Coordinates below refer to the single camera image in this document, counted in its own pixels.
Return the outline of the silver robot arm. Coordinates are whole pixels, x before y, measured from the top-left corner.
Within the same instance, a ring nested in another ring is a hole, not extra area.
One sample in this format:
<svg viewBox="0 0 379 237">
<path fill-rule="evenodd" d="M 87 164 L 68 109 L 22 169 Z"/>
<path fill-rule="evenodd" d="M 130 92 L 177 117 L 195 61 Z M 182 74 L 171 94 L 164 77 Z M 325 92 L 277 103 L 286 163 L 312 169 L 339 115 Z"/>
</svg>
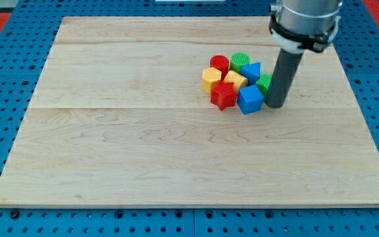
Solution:
<svg viewBox="0 0 379 237">
<path fill-rule="evenodd" d="M 269 31 L 288 53 L 323 52 L 338 32 L 342 0 L 275 0 Z"/>
</svg>

